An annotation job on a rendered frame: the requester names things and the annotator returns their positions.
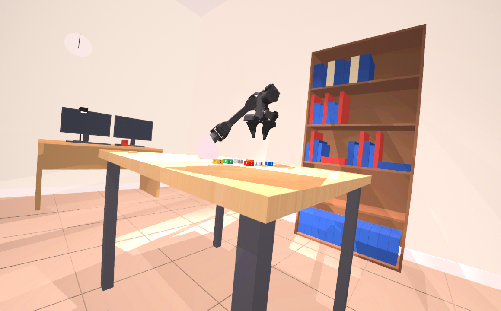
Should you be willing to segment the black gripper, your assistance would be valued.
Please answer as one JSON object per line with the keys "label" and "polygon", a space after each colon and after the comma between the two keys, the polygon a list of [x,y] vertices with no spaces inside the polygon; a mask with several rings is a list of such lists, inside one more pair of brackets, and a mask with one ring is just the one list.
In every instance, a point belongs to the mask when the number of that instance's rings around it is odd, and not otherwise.
{"label": "black gripper", "polygon": [[263,108],[268,106],[266,105],[256,105],[256,110],[255,114],[246,114],[244,116],[244,121],[248,124],[249,130],[252,134],[252,137],[255,138],[255,133],[256,133],[256,128],[259,123],[262,123],[262,135],[263,135],[263,140],[266,140],[266,137],[270,131],[270,129],[274,128],[276,126],[276,122],[269,120],[269,118],[261,117],[262,110]]}

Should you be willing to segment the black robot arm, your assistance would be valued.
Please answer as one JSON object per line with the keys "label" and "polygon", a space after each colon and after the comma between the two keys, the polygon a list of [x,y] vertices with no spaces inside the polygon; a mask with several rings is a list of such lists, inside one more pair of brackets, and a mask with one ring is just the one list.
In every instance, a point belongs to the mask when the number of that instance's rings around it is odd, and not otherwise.
{"label": "black robot arm", "polygon": [[[252,96],[248,98],[247,101],[245,101],[245,106],[242,109],[240,109],[236,114],[234,114],[234,116],[232,116],[228,121],[224,121],[217,124],[216,126],[214,126],[214,128],[210,130],[211,139],[214,141],[214,143],[216,143],[217,140],[218,141],[224,140],[228,136],[228,133],[231,131],[231,126],[233,126],[240,118],[242,118],[246,113],[248,113],[248,111],[254,110],[254,108],[256,108],[256,105],[268,106],[268,104],[277,102],[280,97],[279,95],[280,92],[273,83],[270,83],[261,92],[255,92]],[[263,108],[261,114],[261,117],[264,116],[272,121],[276,121],[276,119],[279,118],[277,111],[274,112],[269,111],[269,108],[266,109],[266,107]]]}

